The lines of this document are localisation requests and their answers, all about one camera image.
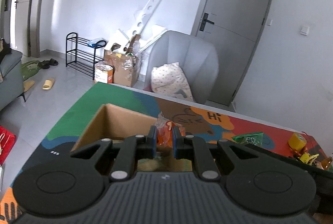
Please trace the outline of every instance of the green bag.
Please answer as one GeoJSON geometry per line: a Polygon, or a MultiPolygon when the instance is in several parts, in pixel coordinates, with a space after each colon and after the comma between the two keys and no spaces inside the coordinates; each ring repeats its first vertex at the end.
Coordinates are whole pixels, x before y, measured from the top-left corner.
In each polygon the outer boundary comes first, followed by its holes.
{"type": "Polygon", "coordinates": [[[234,136],[232,139],[237,143],[251,143],[258,147],[262,147],[262,138],[264,136],[263,132],[244,134],[239,136],[234,136]]]}

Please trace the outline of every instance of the chair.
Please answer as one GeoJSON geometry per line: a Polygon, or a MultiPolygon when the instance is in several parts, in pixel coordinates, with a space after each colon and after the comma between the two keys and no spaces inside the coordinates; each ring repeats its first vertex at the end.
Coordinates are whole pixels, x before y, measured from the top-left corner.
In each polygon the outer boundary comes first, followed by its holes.
{"type": "Polygon", "coordinates": [[[6,55],[0,64],[3,76],[3,82],[0,83],[0,110],[16,97],[23,96],[25,101],[21,58],[21,52],[12,50],[12,53],[6,55]]]}
{"type": "Polygon", "coordinates": [[[152,48],[144,87],[150,86],[153,67],[174,62],[179,62],[194,100],[204,104],[219,73],[219,59],[213,44],[181,32],[167,31],[152,48]]]}

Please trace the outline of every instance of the sofa leg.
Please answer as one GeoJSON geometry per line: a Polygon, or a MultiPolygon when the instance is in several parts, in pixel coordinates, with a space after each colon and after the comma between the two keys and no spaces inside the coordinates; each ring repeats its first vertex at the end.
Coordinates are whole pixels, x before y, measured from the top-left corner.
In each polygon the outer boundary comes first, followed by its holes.
{"type": "Polygon", "coordinates": [[[18,97],[20,97],[20,96],[22,96],[24,99],[24,102],[26,102],[24,92],[22,94],[20,94],[18,97]]]}

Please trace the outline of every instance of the table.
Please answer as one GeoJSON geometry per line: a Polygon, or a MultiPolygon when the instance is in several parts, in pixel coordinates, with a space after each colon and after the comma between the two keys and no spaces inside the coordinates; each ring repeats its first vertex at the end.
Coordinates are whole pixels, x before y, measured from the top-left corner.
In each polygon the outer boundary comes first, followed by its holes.
{"type": "MultiPolygon", "coordinates": [[[[182,124],[188,133],[200,136],[211,143],[221,138],[231,139],[235,135],[263,132],[265,149],[292,156],[287,141],[295,130],[151,92],[97,83],[61,117],[29,157],[22,170],[69,153],[96,111],[106,103],[153,117],[157,117],[162,111],[166,118],[182,124]]],[[[326,157],[312,136],[303,136],[308,142],[309,153],[319,153],[319,160],[326,157]]],[[[20,211],[9,187],[0,203],[0,224],[11,223],[19,215],[20,211]]]]}

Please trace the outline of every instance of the black metal rack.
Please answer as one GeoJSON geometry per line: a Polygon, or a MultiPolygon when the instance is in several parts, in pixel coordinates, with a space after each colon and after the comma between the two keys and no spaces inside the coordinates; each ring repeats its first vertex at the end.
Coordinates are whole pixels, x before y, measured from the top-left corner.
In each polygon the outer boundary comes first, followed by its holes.
{"type": "Polygon", "coordinates": [[[67,36],[66,36],[66,67],[67,66],[72,67],[84,74],[87,74],[88,76],[91,76],[94,79],[95,64],[97,62],[103,60],[103,58],[96,56],[96,49],[105,47],[106,41],[105,40],[98,41],[96,43],[96,47],[92,47],[92,46],[88,45],[87,43],[89,41],[90,40],[88,40],[88,39],[79,37],[79,34],[76,32],[71,32],[71,33],[67,34],[67,36]],[[75,43],[74,49],[68,50],[69,41],[75,43]],[[94,54],[80,50],[78,48],[79,44],[92,48],[94,50],[94,54]],[[74,56],[75,60],[67,62],[67,55],[74,56]]]}

